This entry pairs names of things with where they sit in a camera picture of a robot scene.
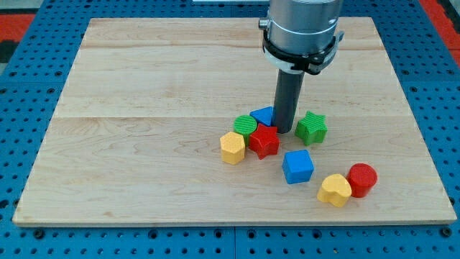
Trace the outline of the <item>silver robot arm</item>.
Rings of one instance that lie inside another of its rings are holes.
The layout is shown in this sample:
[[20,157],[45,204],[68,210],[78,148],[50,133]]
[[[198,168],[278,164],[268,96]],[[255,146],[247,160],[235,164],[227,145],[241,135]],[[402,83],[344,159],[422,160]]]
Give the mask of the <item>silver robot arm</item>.
[[342,0],[270,0],[259,20],[266,59],[285,73],[318,75],[334,59]]

